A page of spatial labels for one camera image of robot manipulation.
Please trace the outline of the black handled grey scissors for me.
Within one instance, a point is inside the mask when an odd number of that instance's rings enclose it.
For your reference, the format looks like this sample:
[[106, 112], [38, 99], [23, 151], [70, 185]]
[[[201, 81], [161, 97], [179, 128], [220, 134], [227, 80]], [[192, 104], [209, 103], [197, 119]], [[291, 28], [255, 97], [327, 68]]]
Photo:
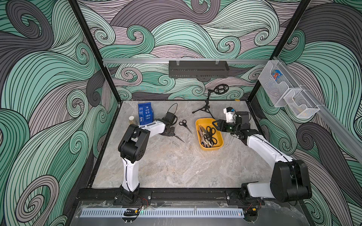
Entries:
[[207, 136], [207, 140], [210, 146], [214, 146], [217, 144], [217, 139], [213, 136]]

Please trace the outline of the cream handled kitchen scissors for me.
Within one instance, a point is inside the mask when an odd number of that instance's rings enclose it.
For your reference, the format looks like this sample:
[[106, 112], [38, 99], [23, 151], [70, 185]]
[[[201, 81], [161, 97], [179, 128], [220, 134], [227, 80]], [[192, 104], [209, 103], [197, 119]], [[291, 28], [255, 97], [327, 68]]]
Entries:
[[204, 134], [203, 134], [203, 132], [202, 132], [201, 126], [199, 125], [198, 128], [199, 128], [199, 134], [200, 134], [202, 146], [208, 147], [208, 146], [207, 146], [207, 142], [206, 142], [205, 139], [204, 139]]

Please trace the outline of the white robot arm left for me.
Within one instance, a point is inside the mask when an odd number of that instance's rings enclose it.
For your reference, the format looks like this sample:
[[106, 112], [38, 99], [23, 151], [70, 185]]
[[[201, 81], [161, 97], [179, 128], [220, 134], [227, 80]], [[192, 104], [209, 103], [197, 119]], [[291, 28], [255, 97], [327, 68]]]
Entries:
[[162, 121], [154, 121], [143, 126], [131, 124], [118, 146], [124, 170], [122, 188], [132, 195], [140, 185], [139, 161], [146, 152], [149, 139], [155, 135], [172, 137], [175, 135], [175, 127]]

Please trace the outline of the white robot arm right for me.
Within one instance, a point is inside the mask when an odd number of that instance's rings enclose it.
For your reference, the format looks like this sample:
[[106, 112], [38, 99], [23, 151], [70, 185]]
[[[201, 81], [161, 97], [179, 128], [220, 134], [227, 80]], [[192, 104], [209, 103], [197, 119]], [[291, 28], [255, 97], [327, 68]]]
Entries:
[[259, 154], [271, 167], [272, 175], [268, 182], [250, 182], [242, 184], [241, 200], [251, 203], [257, 199], [275, 199], [279, 202], [291, 202], [312, 197], [312, 186], [307, 164], [294, 160], [267, 141], [249, 124], [235, 124], [226, 120], [212, 122], [216, 130], [235, 135], [246, 146]]

